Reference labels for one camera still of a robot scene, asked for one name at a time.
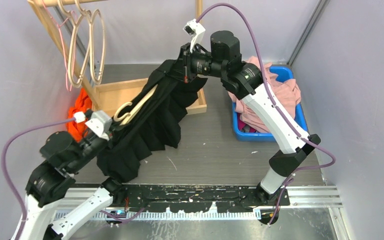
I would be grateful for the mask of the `magenta dress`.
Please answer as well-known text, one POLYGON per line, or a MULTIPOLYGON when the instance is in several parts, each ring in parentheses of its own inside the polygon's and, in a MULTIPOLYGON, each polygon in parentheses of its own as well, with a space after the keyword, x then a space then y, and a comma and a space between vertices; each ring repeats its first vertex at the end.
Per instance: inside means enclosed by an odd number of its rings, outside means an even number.
POLYGON ((250 125, 246 124, 245 122, 243 122, 240 119, 237 121, 237 126, 238 126, 238 129, 242 133, 256 133, 257 132, 253 127, 251 127, 250 125))

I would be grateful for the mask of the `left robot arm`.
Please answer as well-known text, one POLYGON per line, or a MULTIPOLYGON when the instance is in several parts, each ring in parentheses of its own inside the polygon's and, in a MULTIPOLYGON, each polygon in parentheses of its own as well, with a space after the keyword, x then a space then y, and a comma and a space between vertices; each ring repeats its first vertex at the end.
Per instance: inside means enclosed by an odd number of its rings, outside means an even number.
POLYGON ((89 133, 77 142, 66 131, 50 135, 39 150, 44 161, 31 173, 25 191, 22 216, 14 240, 68 240, 91 217, 113 205, 121 206, 126 200, 125 188, 109 177, 95 192, 61 220, 53 220, 58 206, 77 174, 98 153, 108 146, 106 139, 89 133))

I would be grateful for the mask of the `black garment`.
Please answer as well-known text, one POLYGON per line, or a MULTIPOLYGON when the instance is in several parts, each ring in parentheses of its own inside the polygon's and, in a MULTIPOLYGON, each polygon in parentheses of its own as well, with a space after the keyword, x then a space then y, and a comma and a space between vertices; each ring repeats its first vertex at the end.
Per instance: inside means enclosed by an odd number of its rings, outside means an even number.
POLYGON ((148 77, 141 92, 131 101, 136 106, 153 87, 153 95, 136 116, 126 124, 111 126, 112 140, 97 154, 97 166, 105 176, 127 183, 139 174, 141 161, 167 146, 177 148, 181 140, 180 121, 187 107, 198 99, 198 92, 207 83, 197 76, 184 82, 180 61, 165 60, 148 77))

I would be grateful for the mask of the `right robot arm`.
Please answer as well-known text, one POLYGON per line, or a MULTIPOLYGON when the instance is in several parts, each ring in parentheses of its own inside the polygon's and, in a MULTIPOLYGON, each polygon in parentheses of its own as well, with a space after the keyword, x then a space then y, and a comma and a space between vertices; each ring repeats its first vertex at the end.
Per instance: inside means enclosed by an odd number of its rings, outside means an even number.
POLYGON ((317 134, 303 130, 288 113, 279 113, 280 102, 264 85, 262 67, 242 61, 240 41, 234 34, 221 30, 210 36, 211 51, 200 42, 204 31, 185 27, 191 41, 180 49, 184 82, 196 75, 220 78, 223 87, 242 100, 268 127, 280 150, 269 160, 270 168, 257 185, 256 196, 263 205, 271 205, 287 179, 320 144, 317 134))

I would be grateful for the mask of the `pink pleated garment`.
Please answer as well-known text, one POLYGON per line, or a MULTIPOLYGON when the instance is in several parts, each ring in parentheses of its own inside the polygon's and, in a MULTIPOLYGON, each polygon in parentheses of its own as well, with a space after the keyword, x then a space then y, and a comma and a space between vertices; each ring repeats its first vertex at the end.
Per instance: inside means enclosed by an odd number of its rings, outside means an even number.
MULTIPOLYGON (((268 76, 268 84, 271 86, 272 91, 274 92, 277 99, 286 109, 286 111, 291 115, 292 118, 295 118, 295 108, 298 103, 301 102, 301 90, 296 82, 296 80, 290 79, 283 83, 277 82, 275 80, 276 74, 270 73, 269 67, 272 66, 271 62, 265 63, 264 72, 268 76)), ((237 112, 242 113, 242 121, 249 124, 252 128, 255 128, 258 132, 269 133, 267 126, 261 121, 254 111, 246 106, 242 100, 238 100, 236 97, 237 103, 237 112)))

